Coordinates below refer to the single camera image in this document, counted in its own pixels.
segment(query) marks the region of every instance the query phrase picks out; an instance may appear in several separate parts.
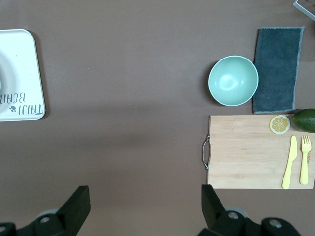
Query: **dried lemon slice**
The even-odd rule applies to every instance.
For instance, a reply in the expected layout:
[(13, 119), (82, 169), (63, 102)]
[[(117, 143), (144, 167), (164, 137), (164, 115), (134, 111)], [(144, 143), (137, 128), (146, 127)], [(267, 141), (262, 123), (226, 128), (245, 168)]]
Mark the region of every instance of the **dried lemon slice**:
[(290, 120), (284, 115), (278, 115), (271, 119), (269, 127), (275, 134), (284, 134), (290, 128)]

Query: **ceramic bowl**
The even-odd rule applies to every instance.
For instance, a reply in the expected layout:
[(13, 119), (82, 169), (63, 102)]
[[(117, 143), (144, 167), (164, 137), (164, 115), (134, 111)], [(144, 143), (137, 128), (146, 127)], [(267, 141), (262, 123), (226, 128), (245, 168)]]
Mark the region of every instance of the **ceramic bowl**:
[(208, 86), (212, 97), (225, 106), (238, 106), (249, 101), (258, 87), (255, 65), (242, 56), (219, 60), (209, 74)]

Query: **dish towel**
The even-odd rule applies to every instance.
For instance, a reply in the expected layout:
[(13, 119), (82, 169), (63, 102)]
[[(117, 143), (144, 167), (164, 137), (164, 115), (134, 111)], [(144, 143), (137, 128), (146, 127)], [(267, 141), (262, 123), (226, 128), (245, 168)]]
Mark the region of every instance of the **dish towel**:
[(304, 27), (259, 30), (254, 64), (259, 84), (252, 98), (254, 113), (295, 110), (295, 84)]

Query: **wooden cutting board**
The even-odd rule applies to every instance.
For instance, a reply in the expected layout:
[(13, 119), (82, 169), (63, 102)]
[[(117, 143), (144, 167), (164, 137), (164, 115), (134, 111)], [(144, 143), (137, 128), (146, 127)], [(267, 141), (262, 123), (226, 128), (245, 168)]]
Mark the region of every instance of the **wooden cutting board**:
[(302, 163), (301, 138), (315, 133), (298, 130), (291, 121), (285, 134), (274, 134), (270, 120), (275, 115), (210, 116), (211, 154), (208, 184), (214, 188), (281, 188), (291, 136), (298, 142), (297, 158), (292, 164), (289, 189), (313, 189), (315, 154), (309, 154), (309, 183), (299, 182)]

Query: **green avocado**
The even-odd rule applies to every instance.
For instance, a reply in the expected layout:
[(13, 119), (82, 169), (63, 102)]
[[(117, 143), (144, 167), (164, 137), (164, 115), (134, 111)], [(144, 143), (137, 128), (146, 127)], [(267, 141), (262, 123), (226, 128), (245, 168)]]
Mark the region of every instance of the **green avocado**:
[(300, 110), (292, 117), (292, 120), (299, 129), (308, 133), (315, 133), (315, 109)]

